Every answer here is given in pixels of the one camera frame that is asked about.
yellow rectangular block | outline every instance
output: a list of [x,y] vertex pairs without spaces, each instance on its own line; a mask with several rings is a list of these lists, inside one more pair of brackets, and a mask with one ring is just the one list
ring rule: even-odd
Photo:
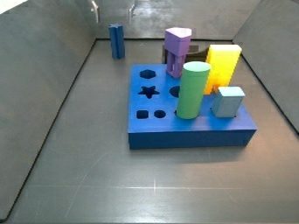
[[238,45],[209,45],[205,62],[210,64],[209,77],[204,94],[216,92],[218,87],[225,87],[238,62],[241,48]]

blue block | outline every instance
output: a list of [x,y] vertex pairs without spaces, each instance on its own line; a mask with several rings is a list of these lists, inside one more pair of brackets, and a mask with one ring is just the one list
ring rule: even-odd
[[240,87],[218,87],[210,111],[216,117],[234,117],[245,94]]
[[128,103],[129,149],[242,146],[257,126],[242,105],[233,118],[210,112],[214,95],[204,95],[200,116],[174,115],[180,80],[165,74],[165,65],[132,65]]
[[125,57],[124,28],[121,24],[108,26],[112,58],[120,60]]

hexagonal hole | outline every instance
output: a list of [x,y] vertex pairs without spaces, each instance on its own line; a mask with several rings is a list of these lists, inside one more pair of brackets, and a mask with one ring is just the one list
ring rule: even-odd
[[136,119],[145,119],[148,118],[148,111],[146,110],[137,110],[134,113]]
[[140,72],[140,77],[149,80],[156,76],[154,71],[145,69],[144,71]]
[[156,111],[153,112],[153,116],[154,116],[156,118],[164,118],[164,117],[165,117],[165,113],[164,113],[162,110],[156,110]]
[[178,87],[178,86],[172,87],[172,88],[169,89],[169,93],[170,93],[170,95],[172,95],[173,97],[178,98],[180,87]]

black hole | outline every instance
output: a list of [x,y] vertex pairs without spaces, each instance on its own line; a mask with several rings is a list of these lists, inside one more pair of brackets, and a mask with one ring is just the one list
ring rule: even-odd
[[150,99],[153,95],[158,95],[160,93],[154,91],[154,86],[152,87],[141,87],[142,91],[138,92],[138,95],[145,95],[146,99]]
[[153,112],[153,116],[154,116],[156,118],[164,118],[164,117],[165,117],[165,113],[164,113],[162,110],[156,110],[156,111]]
[[172,88],[169,89],[169,93],[170,93],[170,95],[172,95],[173,97],[178,98],[180,87],[178,87],[178,86],[172,87]]
[[154,71],[145,69],[142,72],[140,72],[140,77],[149,80],[156,76]]
[[148,118],[148,111],[146,110],[137,110],[134,115],[136,115],[137,119],[145,119],[145,118]]

purple pentagonal prism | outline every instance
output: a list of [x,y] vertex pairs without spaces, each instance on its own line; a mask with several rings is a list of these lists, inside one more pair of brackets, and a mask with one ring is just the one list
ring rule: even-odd
[[192,30],[188,28],[173,27],[165,30],[164,49],[168,51],[165,72],[174,79],[178,79],[182,74],[182,63],[189,51],[190,39]]

